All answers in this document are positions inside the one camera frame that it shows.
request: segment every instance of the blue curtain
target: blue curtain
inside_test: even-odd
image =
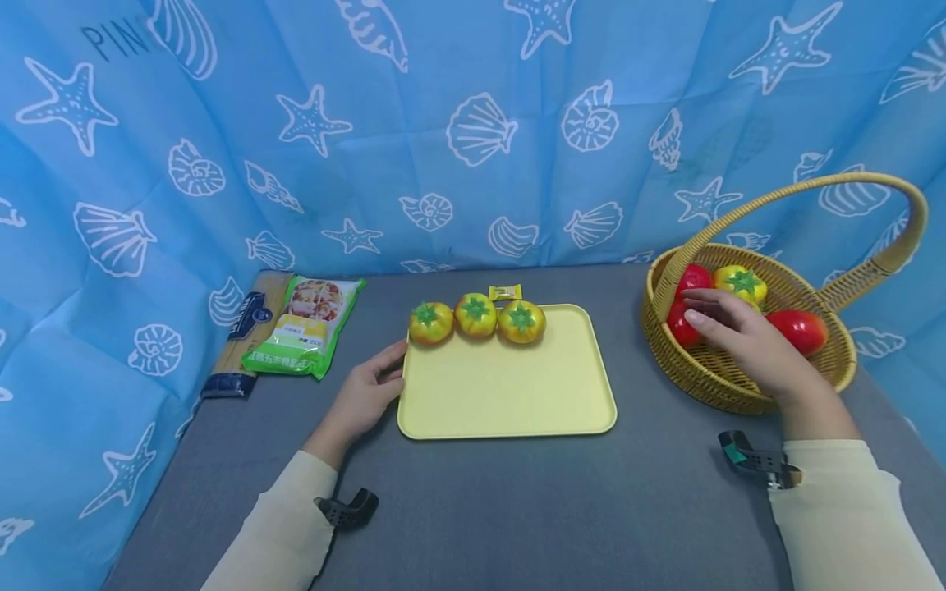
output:
[[[946,460],[941,0],[3,12],[5,587],[98,588],[260,269],[646,263],[764,192],[843,170],[903,176],[931,201],[912,262],[843,316]],[[821,286],[904,223],[901,196],[853,184],[718,239]]]

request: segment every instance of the yellow tray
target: yellow tray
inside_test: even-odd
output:
[[[604,433],[618,419],[591,318],[573,304],[541,306],[533,346],[454,334],[410,343],[397,424],[412,439]]]

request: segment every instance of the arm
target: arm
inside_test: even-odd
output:
[[[334,533],[314,499],[332,496],[348,448],[404,390],[400,370],[389,370],[406,350],[400,341],[352,370],[322,422],[259,496],[203,591],[309,588]]]
[[[900,481],[877,467],[832,386],[736,296],[684,292],[687,321],[730,352],[779,404],[801,483],[771,491],[797,591],[943,591],[903,514]]]

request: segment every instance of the red tomato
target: red tomato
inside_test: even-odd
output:
[[[817,314],[805,310],[780,310],[766,318],[806,357],[820,351],[828,342],[828,325]]]
[[[703,289],[703,288],[712,288],[712,275],[706,269],[703,269],[699,265],[687,265],[686,270],[683,271],[683,277],[680,279],[680,285],[676,287],[676,295],[674,298],[679,300],[683,296],[680,295],[680,292],[684,289]]]
[[[690,326],[687,319],[683,318],[683,313],[687,311],[687,305],[683,302],[674,302],[670,306],[670,315],[667,316],[667,326],[674,335],[676,342],[684,349],[692,349],[703,342],[703,335],[696,332],[696,329]]]

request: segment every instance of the black clip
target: black clip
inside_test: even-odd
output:
[[[377,495],[361,489],[352,502],[345,505],[334,498],[316,498],[315,505],[336,530],[354,530],[371,521],[377,509]]]
[[[769,488],[790,489],[801,482],[801,471],[788,463],[784,452],[753,449],[742,431],[724,431],[717,437],[735,468],[752,476],[764,475]]]

